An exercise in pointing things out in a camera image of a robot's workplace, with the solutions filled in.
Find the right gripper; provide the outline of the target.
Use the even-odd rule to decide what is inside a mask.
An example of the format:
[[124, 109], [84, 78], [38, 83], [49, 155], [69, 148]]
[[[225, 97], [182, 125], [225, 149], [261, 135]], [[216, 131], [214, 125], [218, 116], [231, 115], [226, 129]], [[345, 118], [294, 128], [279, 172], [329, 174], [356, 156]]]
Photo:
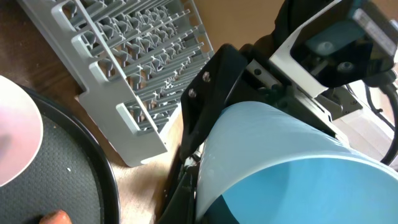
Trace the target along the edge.
[[339, 140], [334, 120], [360, 110], [348, 91], [361, 80], [397, 108], [397, 24], [372, 1], [287, 0], [271, 34], [242, 53], [256, 99]]

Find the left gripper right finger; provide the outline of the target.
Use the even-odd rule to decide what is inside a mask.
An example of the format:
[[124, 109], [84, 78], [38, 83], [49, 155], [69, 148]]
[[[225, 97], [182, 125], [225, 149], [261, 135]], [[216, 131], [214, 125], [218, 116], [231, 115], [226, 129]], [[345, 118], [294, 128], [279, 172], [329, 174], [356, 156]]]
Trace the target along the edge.
[[248, 61], [235, 47], [224, 44], [182, 93], [182, 160], [190, 157], [208, 137], [247, 65]]

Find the pink bowl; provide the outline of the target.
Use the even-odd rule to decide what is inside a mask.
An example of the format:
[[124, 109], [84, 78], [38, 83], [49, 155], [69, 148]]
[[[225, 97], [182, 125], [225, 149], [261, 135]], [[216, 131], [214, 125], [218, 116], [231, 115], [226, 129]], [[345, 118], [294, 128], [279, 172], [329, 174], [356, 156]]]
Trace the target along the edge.
[[1, 77], [1, 186], [35, 159], [44, 135], [40, 111], [19, 85]]

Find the blue plastic cup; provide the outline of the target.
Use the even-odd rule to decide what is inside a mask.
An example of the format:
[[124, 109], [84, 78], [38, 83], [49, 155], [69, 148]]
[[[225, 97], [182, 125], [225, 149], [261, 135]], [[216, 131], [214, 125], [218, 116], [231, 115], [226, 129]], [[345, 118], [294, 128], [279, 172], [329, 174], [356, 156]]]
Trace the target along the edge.
[[217, 118], [196, 196], [210, 223], [397, 222], [394, 169], [256, 101]]

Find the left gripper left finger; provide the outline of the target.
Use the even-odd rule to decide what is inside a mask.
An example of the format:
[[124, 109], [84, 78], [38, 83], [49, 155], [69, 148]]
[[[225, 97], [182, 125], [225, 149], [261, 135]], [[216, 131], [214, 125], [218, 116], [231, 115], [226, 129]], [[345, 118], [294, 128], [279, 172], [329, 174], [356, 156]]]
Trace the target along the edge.
[[176, 157], [169, 177], [169, 187], [165, 189], [165, 202], [156, 223], [195, 223], [198, 171], [198, 154], [193, 154], [185, 160]]

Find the orange carrot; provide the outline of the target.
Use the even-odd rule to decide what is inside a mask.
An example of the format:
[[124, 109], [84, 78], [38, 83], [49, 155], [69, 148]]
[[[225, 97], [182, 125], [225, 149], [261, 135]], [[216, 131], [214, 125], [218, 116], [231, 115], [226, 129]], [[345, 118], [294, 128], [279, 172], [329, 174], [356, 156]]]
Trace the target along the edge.
[[42, 217], [39, 224], [72, 224], [72, 221], [67, 212], [57, 210]]

